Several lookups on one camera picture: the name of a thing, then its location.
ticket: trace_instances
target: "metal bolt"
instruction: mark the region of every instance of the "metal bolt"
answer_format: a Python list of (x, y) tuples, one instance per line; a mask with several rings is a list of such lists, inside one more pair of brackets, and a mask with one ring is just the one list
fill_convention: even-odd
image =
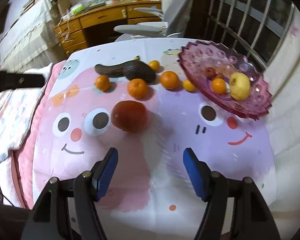
[(217, 172), (217, 171), (213, 171), (213, 172), (211, 172), (211, 176), (214, 177), (214, 178), (219, 178), (220, 177), (220, 173)]
[(49, 182), (51, 183), (51, 184), (54, 184), (54, 183), (56, 183), (58, 181), (58, 178), (56, 178), (56, 177), (52, 177), (51, 179), (49, 179)]
[(91, 174), (90, 171), (84, 171), (84, 172), (82, 173), (82, 176), (83, 176), (84, 178), (90, 177), (91, 175), (92, 175), (92, 174)]
[(252, 179), (250, 177), (245, 177), (244, 182), (250, 184), (252, 183)]

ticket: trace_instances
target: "small orange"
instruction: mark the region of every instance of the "small orange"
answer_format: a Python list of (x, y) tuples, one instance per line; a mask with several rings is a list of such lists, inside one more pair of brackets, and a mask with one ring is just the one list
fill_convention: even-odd
[(182, 86), (185, 90), (189, 91), (189, 92), (192, 92), (192, 91), (195, 91), (196, 88), (195, 86), (190, 82), (190, 80), (188, 79), (185, 79), (183, 82), (182, 82)]
[(110, 87), (110, 80), (107, 76), (98, 76), (94, 85), (96, 88), (100, 89), (101, 91), (106, 91)]
[(133, 79), (128, 84), (128, 93), (135, 99), (143, 98), (148, 93), (148, 86), (141, 78)]
[(215, 78), (211, 82), (211, 89), (219, 95), (227, 93), (226, 82), (222, 78)]
[(175, 89), (179, 86), (180, 80), (176, 73), (172, 71), (166, 71), (160, 76), (160, 83), (166, 89)]
[(150, 68), (152, 68), (152, 70), (153, 70), (154, 72), (158, 72), (159, 69), (160, 69), (160, 63), (159, 63), (159, 61), (157, 61), (157, 60), (150, 61), (150, 62), (148, 63), (148, 66), (149, 66)]

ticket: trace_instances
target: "gray chair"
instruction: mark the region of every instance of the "gray chair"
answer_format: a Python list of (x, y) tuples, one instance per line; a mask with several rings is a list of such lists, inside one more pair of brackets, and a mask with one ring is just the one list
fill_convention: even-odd
[(163, 22), (166, 22), (167, 28), (160, 28), (151, 23), (137, 25), (119, 25), (114, 28), (116, 32), (124, 33), (116, 41), (131, 40), (133, 38), (163, 38), (163, 37), (183, 37), (187, 23), (190, 19), (190, 12), (193, 0), (172, 0), (165, 14), (157, 8), (140, 7), (136, 11), (150, 13), (158, 16)]

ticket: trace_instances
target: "cartoon tablecloth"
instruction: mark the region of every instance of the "cartoon tablecloth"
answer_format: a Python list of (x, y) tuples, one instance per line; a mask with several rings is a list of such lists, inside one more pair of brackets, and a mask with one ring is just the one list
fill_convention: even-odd
[[(34, 201), (50, 177), (77, 177), (103, 159), (109, 147), (118, 149), (119, 162), (106, 196), (96, 205), (108, 239), (194, 238), (206, 205), (195, 195), (183, 166), (187, 147), (228, 178), (252, 177), (266, 202), (275, 200), (274, 157), (264, 119), (243, 120), (199, 92), (169, 91), (155, 84), (141, 101), (151, 117), (146, 131), (129, 134), (111, 124), (114, 105), (135, 99), (127, 93), (125, 77), (111, 79), (109, 92), (96, 89), (94, 65), (116, 65), (140, 55), (146, 63), (159, 60), (165, 71), (184, 79), (176, 60), (189, 41), (194, 40), (138, 39), (70, 56), (52, 88), (38, 132)], [(99, 117), (106, 122), (96, 128), (93, 120)], [(73, 202), (69, 210), (78, 230)]]

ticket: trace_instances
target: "pink mattress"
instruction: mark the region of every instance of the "pink mattress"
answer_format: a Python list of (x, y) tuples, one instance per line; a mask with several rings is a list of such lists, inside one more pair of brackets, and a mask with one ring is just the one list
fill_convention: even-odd
[(41, 101), (35, 111), (31, 130), (28, 137), (20, 150), (14, 152), (17, 176), (13, 180), (15, 189), (20, 188), (21, 196), (26, 205), (26, 208), (33, 208), (33, 193), (32, 193), (32, 165), (34, 155), (34, 145), (37, 138), (38, 128), (41, 121), (42, 113), (51, 89), (58, 78), (58, 75), (65, 64), (65, 60), (53, 66), (51, 77), (48, 81), (47, 88)]

